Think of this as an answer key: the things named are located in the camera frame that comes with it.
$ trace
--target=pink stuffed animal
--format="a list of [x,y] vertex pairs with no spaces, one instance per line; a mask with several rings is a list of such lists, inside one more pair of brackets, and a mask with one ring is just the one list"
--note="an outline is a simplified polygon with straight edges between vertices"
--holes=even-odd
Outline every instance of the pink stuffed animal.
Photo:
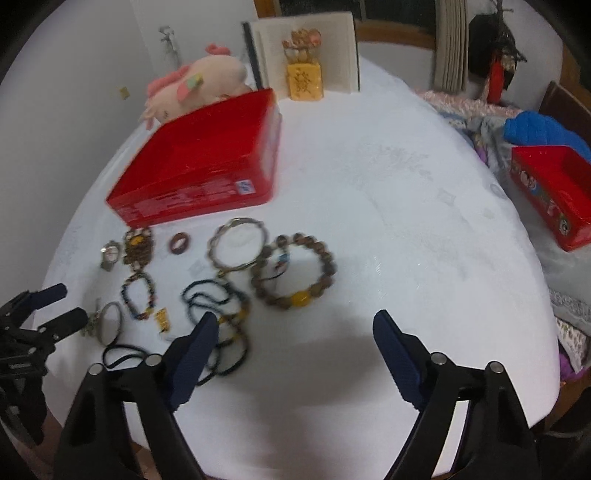
[[141,117],[147,130],[152,129],[154,119],[164,124],[202,106],[252,91],[244,83],[246,67],[230,56],[228,48],[211,44],[206,52],[210,55],[148,85]]

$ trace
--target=brown ring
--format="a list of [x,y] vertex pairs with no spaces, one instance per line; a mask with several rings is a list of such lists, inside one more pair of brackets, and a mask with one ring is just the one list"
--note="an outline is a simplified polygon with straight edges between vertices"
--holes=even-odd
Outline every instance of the brown ring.
[[[175,247],[175,244],[179,240],[184,240],[184,242],[182,242],[178,247]],[[170,242],[168,243],[168,249],[170,250],[170,253],[174,255],[180,255],[184,253],[187,248],[189,248],[190,243],[191,237],[189,237],[189,235],[185,232],[179,232],[170,239]]]

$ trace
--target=jewelry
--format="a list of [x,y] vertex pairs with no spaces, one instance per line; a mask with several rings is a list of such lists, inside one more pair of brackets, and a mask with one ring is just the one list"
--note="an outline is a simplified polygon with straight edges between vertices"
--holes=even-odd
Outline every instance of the jewelry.
[[143,270],[152,261],[154,241],[150,228],[131,229],[125,234],[125,256],[123,263],[130,265],[134,272]]
[[[142,279],[146,282],[148,287],[148,307],[145,309],[144,312],[140,313],[135,305],[131,302],[127,295],[127,288],[136,280]],[[154,312],[154,306],[156,304],[156,295],[154,291],[154,282],[152,278],[144,271],[137,271],[133,275],[131,275],[121,287],[121,297],[123,298],[123,302],[127,305],[131,316],[136,320],[147,320],[150,315]]]
[[189,237],[189,235],[185,232],[180,232],[170,239],[170,242],[168,243],[168,250],[170,250],[170,253],[174,255],[180,255],[184,253],[187,248],[189,248],[190,243],[191,237]]
[[[211,284],[219,287],[226,293],[226,297],[217,299],[213,295],[204,291],[191,292],[195,287]],[[233,297],[236,297],[240,302],[240,310],[237,313],[226,314],[220,307],[228,304]],[[193,314],[194,309],[210,310],[219,315],[218,323],[220,325],[226,325],[231,330],[230,337],[218,341],[217,345],[213,350],[213,363],[207,364],[209,373],[202,378],[197,386],[210,381],[216,375],[220,377],[227,377],[231,373],[235,372],[240,366],[246,361],[250,352],[250,340],[248,335],[242,328],[243,322],[248,317],[251,310],[251,301],[247,294],[238,290],[231,282],[223,280],[221,278],[210,278],[207,280],[199,280],[191,283],[187,288],[183,290],[181,298],[187,305],[187,315],[191,322],[195,325],[198,324],[199,320]],[[242,349],[240,358],[230,367],[220,370],[223,359],[223,351],[227,347],[239,343]]]
[[[268,280],[273,280],[279,275],[270,278],[261,278],[262,269],[267,265],[269,257],[273,252],[279,248],[287,253],[289,245],[299,245],[313,250],[316,255],[320,257],[322,263],[322,275],[318,281],[312,284],[306,290],[300,290],[287,297],[276,296],[269,292],[264,283]],[[321,297],[324,291],[333,284],[333,275],[336,273],[336,264],[333,261],[333,255],[327,249],[326,244],[317,242],[313,236],[305,236],[303,233],[296,233],[290,240],[285,235],[280,235],[275,240],[273,245],[265,245],[261,254],[256,259],[254,266],[251,268],[251,285],[256,291],[256,296],[263,299],[267,305],[277,306],[281,309],[287,310],[291,307],[305,307],[312,299]]]
[[168,320],[168,314],[166,309],[162,309],[156,312],[156,321],[160,325],[160,333],[170,331],[170,321]]
[[262,253],[262,249],[264,248],[265,244],[269,241],[269,232],[265,228],[265,225],[263,224],[263,222],[261,222],[259,220],[255,220],[254,218],[249,218],[249,217],[233,218],[232,220],[227,222],[225,225],[222,225],[221,227],[219,227],[217,229],[215,235],[207,243],[207,257],[211,260],[215,269],[218,270],[218,274],[217,274],[218,277],[222,278],[230,272],[237,272],[237,271],[241,271],[241,270],[246,270],[247,268],[253,266],[256,262],[256,259],[260,256],[260,253],[259,253],[259,255],[257,257],[255,257],[253,260],[251,260],[250,262],[246,262],[241,265],[237,265],[235,267],[225,265],[224,263],[219,261],[216,256],[216,248],[219,244],[220,238],[224,235],[224,233],[227,233],[228,230],[230,230],[234,227],[237,227],[238,225],[244,225],[247,223],[257,226],[259,228],[259,230],[262,232],[263,240],[262,240],[262,245],[261,245],[261,253]]
[[115,338],[118,338],[121,334],[121,329],[123,328],[123,310],[121,308],[121,304],[118,301],[110,301],[106,304],[102,309],[100,308],[100,299],[96,299],[96,308],[94,314],[89,318],[88,323],[86,326],[80,331],[82,336],[92,336],[96,337],[99,343],[102,346],[107,346],[108,344],[104,342],[102,336],[101,326],[103,320],[105,319],[106,312],[111,308],[115,307],[117,310],[117,333]]
[[100,267],[107,272],[113,270],[113,266],[119,261],[121,256],[121,244],[111,240],[100,249],[101,259]]

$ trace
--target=red plastic box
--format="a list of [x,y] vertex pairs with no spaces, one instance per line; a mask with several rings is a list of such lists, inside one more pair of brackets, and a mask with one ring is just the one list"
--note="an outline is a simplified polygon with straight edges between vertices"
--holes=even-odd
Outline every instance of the red plastic box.
[[570,147],[514,147],[511,177],[563,250],[591,243],[591,165]]
[[270,89],[196,110],[158,129],[107,203],[133,228],[265,203],[280,130]]

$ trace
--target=round table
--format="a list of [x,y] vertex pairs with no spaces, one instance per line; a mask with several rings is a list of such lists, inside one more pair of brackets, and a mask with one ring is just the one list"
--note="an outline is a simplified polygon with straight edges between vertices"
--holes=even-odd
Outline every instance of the round table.
[[[176,419],[203,470],[229,480],[381,479],[417,417],[403,402],[372,339],[372,319],[387,309],[429,351],[458,365],[502,362],[529,424],[551,410],[559,384],[554,318],[540,263],[512,203],[476,153],[399,79],[361,59],[362,92],[327,92],[317,103],[282,100],[275,195],[265,205],[154,227],[157,309],[174,335],[192,329],[180,293],[214,274],[206,243],[235,216],[262,220],[272,238],[305,232],[326,242],[338,272],[333,287],[306,308],[284,312],[253,300],[252,354],[227,378],[195,390]],[[80,204],[44,286],[63,282],[66,299],[38,312],[39,325],[75,306],[120,300],[129,268],[107,273],[99,250],[127,230],[105,203],[151,132],[140,126]],[[191,235],[183,255],[167,251]],[[289,291],[319,270],[313,254],[281,279]],[[252,292],[248,273],[232,274]],[[126,312],[122,341],[164,352],[153,319]],[[63,384],[52,410],[70,404],[96,340],[73,335],[47,366]],[[137,411],[134,439],[145,443]],[[463,426],[457,409],[436,473],[451,467]],[[64,414],[56,415],[64,422]]]

